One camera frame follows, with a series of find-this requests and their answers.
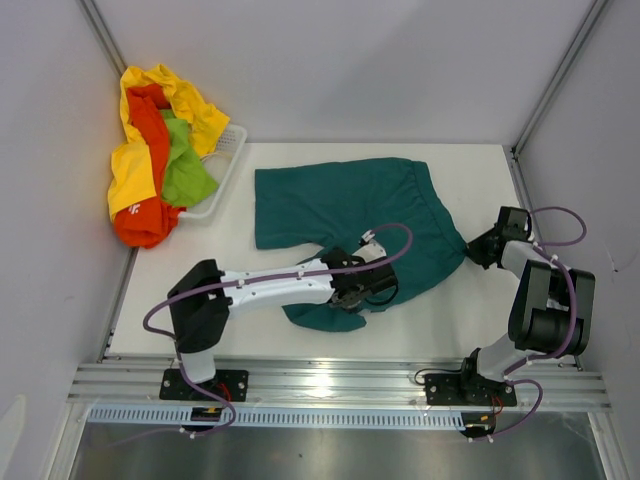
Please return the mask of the teal green shorts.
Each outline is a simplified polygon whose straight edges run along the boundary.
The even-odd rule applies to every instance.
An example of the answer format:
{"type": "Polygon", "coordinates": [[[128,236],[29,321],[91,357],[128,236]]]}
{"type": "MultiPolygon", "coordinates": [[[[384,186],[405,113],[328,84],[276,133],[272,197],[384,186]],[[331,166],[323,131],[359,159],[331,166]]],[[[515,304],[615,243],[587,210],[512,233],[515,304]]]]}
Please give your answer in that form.
{"type": "Polygon", "coordinates": [[[408,238],[407,253],[394,261],[398,288],[375,295],[354,312],[328,305],[288,305],[295,325],[322,332],[365,327],[364,311],[383,312],[436,287],[463,263],[466,243],[434,188],[426,163],[403,158],[329,162],[258,169],[255,245],[260,250],[316,244],[353,253],[361,235],[375,235],[390,254],[408,238]]]}

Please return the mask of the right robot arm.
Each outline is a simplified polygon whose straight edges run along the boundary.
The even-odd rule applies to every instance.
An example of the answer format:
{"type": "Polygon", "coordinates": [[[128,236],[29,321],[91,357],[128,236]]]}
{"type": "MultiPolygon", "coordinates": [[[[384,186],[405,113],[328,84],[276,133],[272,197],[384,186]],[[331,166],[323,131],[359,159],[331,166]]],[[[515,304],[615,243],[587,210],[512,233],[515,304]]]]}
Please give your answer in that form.
{"type": "Polygon", "coordinates": [[[532,213],[503,206],[494,226],[467,244],[467,256],[512,273],[518,288],[507,333],[461,365],[458,395],[479,403],[508,388],[512,373],[539,360],[579,355],[589,341],[595,276],[565,266],[533,236],[532,213]]]}

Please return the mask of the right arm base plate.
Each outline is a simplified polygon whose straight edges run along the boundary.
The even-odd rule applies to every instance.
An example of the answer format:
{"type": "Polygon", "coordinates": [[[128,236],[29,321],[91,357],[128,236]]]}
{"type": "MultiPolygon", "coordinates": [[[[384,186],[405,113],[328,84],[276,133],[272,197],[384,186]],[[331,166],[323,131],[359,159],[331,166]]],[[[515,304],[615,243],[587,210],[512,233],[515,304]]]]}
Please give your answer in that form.
{"type": "Polygon", "coordinates": [[[425,394],[430,406],[504,406],[517,405],[513,387],[504,382],[487,380],[462,373],[427,374],[425,394]]]}

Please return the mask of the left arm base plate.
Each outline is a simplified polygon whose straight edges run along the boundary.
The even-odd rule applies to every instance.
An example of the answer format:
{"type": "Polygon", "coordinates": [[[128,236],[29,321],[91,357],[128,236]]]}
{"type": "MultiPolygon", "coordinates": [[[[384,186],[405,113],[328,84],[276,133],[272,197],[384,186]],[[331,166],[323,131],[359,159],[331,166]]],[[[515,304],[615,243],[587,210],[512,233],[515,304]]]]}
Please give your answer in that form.
{"type": "MultiPolygon", "coordinates": [[[[249,385],[249,372],[247,370],[218,370],[213,380],[201,383],[200,388],[212,392],[231,402],[245,402],[249,385]]],[[[184,380],[179,369],[167,369],[164,371],[159,390],[161,400],[175,401],[201,401],[211,400],[190,387],[184,380]]]]}

